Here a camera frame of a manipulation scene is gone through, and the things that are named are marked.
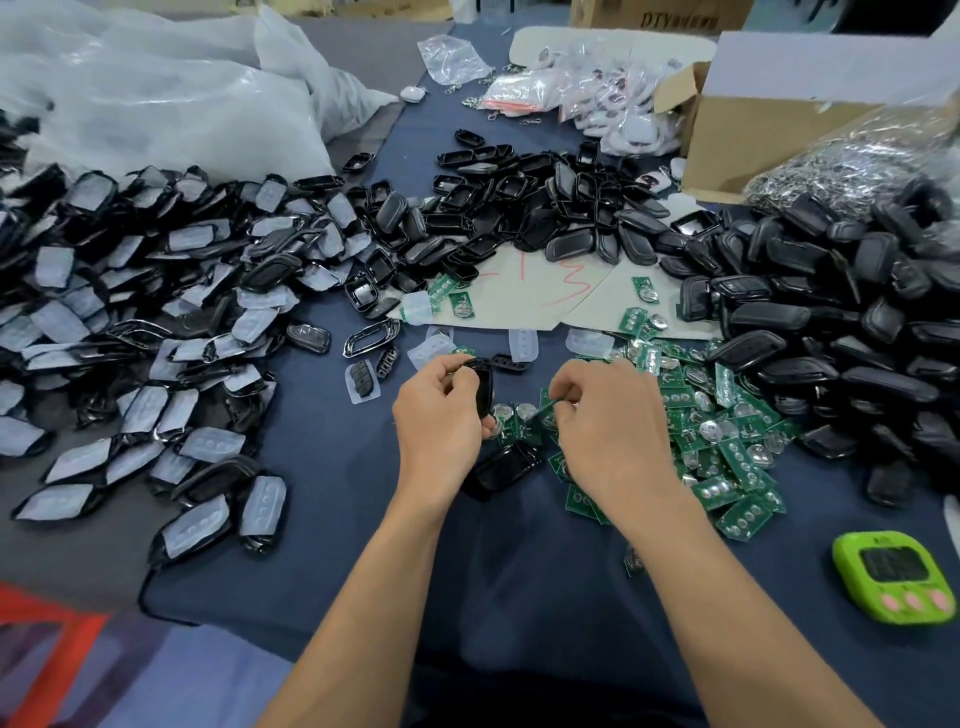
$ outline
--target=pink button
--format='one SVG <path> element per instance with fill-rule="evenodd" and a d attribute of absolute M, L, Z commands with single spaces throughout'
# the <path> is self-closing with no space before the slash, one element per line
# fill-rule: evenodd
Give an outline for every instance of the pink button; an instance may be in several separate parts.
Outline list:
<path fill-rule="evenodd" d="M 917 612 L 922 612 L 924 609 L 926 609 L 926 605 L 913 592 L 907 592 L 906 596 L 903 598 L 903 601 L 905 601 Z"/>
<path fill-rule="evenodd" d="M 883 595 L 880 598 L 880 601 L 882 601 L 883 606 L 889 609 L 891 612 L 899 612 L 901 609 L 901 605 L 895 596 Z"/>
<path fill-rule="evenodd" d="M 950 601 L 950 597 L 945 595 L 939 589 L 934 589 L 932 592 L 927 592 L 926 595 L 930 597 L 930 601 L 932 601 L 934 606 L 936 606 L 936 608 L 941 612 L 953 611 L 953 604 Z"/>

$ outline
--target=dark blue table cover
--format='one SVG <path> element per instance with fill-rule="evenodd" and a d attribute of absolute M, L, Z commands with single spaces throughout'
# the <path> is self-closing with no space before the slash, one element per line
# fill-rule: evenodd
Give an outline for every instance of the dark blue table cover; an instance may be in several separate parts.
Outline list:
<path fill-rule="evenodd" d="M 501 30 L 458 26 L 455 35 L 499 67 L 512 36 Z M 430 94 L 403 112 L 368 182 L 386 178 L 406 195 L 430 194 L 439 172 L 434 157 L 456 148 L 453 131 L 460 128 L 490 143 L 511 143 L 519 153 L 572 151 L 582 141 L 572 126 L 558 128 L 552 114 L 534 126 L 488 122 L 461 105 L 481 95 L 480 85 L 453 95 L 429 77 L 424 85 Z M 260 558 L 229 540 L 155 575 L 142 598 L 149 613 L 215 624 L 290 660 L 306 646 L 394 491 L 399 458 L 391 404 L 414 373 L 406 351 L 425 334 L 425 327 L 404 327 L 397 339 L 402 359 L 382 397 L 352 405 L 340 349 L 366 322 L 342 292 L 319 295 L 299 314 L 328 328 L 334 344 L 326 356 L 287 349 L 271 362 L 279 387 L 260 459 L 291 489 L 281 545 Z M 565 336 L 564 326 L 542 332 L 540 358 L 523 376 L 498 375 L 496 400 L 536 402 L 569 358 Z M 480 355 L 508 350 L 501 330 L 458 328 L 455 340 Z M 789 514 L 753 542 L 731 544 L 734 553 L 888 728 L 960 725 L 960 703 L 951 693 L 960 674 L 960 622 L 931 628 L 874 622 L 849 602 L 830 558 L 841 534 L 900 530 L 925 544 L 960 588 L 941 498 L 924 491 L 906 510 L 888 511 L 863 497 L 865 473 L 854 464 L 828 463 L 798 446 L 777 463 L 772 475 Z M 699 722 L 696 693 L 649 578 L 628 579 L 624 538 L 567 513 L 565 494 L 542 466 L 490 503 L 457 498 L 437 551 L 420 656 L 441 662 L 446 656 L 485 673 L 608 686 Z"/>

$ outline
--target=green digital timer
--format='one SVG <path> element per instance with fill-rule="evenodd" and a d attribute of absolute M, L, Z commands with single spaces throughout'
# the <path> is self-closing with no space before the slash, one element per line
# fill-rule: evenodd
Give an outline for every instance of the green digital timer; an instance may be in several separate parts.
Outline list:
<path fill-rule="evenodd" d="M 956 600 L 933 556 L 898 531 L 848 533 L 833 542 L 833 563 L 857 606 L 891 624 L 940 624 Z"/>

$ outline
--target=forearm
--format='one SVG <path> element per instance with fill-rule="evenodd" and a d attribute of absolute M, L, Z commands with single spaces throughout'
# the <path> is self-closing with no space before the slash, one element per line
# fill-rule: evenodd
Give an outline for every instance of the forearm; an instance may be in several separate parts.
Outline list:
<path fill-rule="evenodd" d="M 395 498 L 256 728 L 399 724 L 442 522 Z"/>
<path fill-rule="evenodd" d="M 678 504 L 655 531 L 629 521 L 711 726 L 882 728 L 702 512 Z"/>

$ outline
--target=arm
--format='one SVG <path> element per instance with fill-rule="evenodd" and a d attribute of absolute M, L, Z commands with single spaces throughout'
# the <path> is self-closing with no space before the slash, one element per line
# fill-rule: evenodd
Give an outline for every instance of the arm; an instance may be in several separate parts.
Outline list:
<path fill-rule="evenodd" d="M 400 388 L 396 494 L 256 728 L 399 724 L 440 528 L 493 424 L 469 359 L 438 357 Z"/>
<path fill-rule="evenodd" d="M 567 466 L 650 572 L 713 728 L 882 728 L 678 480 L 654 377 L 575 360 L 550 398 L 568 400 L 554 406 Z"/>

